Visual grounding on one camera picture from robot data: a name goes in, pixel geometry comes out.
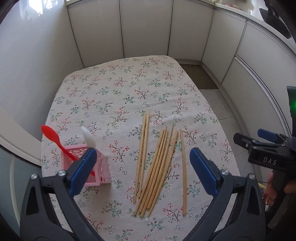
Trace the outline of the person's right hand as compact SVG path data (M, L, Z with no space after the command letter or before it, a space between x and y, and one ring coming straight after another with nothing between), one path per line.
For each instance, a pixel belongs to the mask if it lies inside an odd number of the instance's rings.
M280 185L277 183L279 178L275 178L274 171L271 171L267 180L267 187L264 192L263 201L265 204L272 206L279 194L281 189ZM295 194L296 191L296 181L289 181L284 188L286 194Z

